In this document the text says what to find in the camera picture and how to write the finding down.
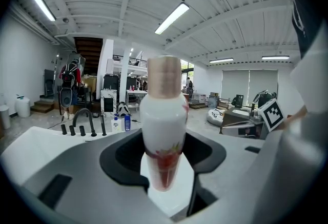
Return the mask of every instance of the railing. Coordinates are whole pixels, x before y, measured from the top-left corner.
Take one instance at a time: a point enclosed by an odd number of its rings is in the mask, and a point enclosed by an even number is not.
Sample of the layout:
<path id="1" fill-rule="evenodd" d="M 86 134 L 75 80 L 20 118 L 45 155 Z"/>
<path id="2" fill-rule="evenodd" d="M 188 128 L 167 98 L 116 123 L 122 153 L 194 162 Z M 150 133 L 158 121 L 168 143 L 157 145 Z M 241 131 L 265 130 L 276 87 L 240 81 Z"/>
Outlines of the railing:
<path id="1" fill-rule="evenodd" d="M 113 54 L 113 60 L 116 63 L 121 63 L 123 62 L 123 56 L 121 55 L 116 55 Z M 140 60 L 140 59 L 135 59 L 135 58 L 129 58 L 129 65 L 130 66 L 139 66 L 139 67 L 145 67 L 147 68 L 147 61 Z"/>

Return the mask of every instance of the fluorescent light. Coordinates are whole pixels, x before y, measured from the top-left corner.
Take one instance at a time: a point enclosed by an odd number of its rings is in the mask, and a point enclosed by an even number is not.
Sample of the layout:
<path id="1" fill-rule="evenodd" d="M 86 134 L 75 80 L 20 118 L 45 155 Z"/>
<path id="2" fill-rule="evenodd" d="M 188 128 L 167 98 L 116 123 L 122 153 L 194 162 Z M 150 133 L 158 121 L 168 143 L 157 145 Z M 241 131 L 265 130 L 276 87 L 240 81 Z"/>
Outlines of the fluorescent light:
<path id="1" fill-rule="evenodd" d="M 189 6 L 186 3 L 181 3 L 166 19 L 165 21 L 157 28 L 155 31 L 156 34 L 162 34 L 167 27 L 174 23 L 180 16 L 189 10 Z"/>
<path id="2" fill-rule="evenodd" d="M 47 18 L 50 21 L 52 21 L 52 22 L 56 21 L 55 16 L 52 14 L 52 12 L 50 12 L 50 10 L 44 0 L 35 0 L 35 2 L 37 3 L 37 5 L 39 5 L 42 12 L 47 16 Z"/>
<path id="3" fill-rule="evenodd" d="M 288 55 L 263 56 L 262 60 L 288 60 Z"/>
<path id="4" fill-rule="evenodd" d="M 210 61 L 210 63 L 214 64 L 214 63 L 221 63 L 221 62 L 230 62 L 233 60 L 234 60 L 233 58 L 218 59 L 218 60 L 212 60 L 212 61 Z"/>

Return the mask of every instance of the qr code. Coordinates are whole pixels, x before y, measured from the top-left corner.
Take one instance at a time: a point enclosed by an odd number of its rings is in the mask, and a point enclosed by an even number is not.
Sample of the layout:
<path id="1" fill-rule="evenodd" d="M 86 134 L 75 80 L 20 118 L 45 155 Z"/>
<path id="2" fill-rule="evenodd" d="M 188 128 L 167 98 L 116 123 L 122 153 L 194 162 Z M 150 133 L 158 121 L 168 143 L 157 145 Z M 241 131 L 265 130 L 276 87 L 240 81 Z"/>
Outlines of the qr code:
<path id="1" fill-rule="evenodd" d="M 273 102 L 272 105 L 263 110 L 263 113 L 268 121 L 270 129 L 274 128 L 283 120 L 283 115 L 276 102 Z"/>

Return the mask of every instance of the cable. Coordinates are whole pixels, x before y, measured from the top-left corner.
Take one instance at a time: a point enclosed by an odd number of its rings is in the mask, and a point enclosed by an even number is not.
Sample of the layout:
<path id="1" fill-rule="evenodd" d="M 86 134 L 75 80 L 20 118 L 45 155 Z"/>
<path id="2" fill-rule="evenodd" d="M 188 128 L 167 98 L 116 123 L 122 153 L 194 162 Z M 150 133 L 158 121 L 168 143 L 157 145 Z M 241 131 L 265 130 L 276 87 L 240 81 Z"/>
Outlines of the cable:
<path id="1" fill-rule="evenodd" d="M 64 121 L 64 116 L 61 117 L 61 122 L 55 124 L 54 126 L 51 126 L 51 127 L 47 128 L 47 129 L 54 128 L 55 126 L 58 126 L 59 124 L 61 124 L 63 121 Z"/>

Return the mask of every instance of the black faucet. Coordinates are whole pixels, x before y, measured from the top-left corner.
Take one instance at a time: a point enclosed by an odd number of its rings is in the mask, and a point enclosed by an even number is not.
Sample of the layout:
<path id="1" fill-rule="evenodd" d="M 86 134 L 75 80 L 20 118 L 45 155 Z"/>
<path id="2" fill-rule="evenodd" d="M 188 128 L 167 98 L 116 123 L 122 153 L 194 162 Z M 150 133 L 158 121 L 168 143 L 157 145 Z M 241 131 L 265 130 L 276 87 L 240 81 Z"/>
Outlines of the black faucet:
<path id="1" fill-rule="evenodd" d="M 86 112 L 89 115 L 88 117 L 89 117 L 89 122 L 90 122 L 90 127 L 91 127 L 91 136 L 96 136 L 97 134 L 93 128 L 92 113 L 88 108 L 82 108 L 76 112 L 76 114 L 74 115 L 74 118 L 73 118 L 73 127 L 76 127 L 76 121 L 77 121 L 78 116 L 84 112 Z"/>

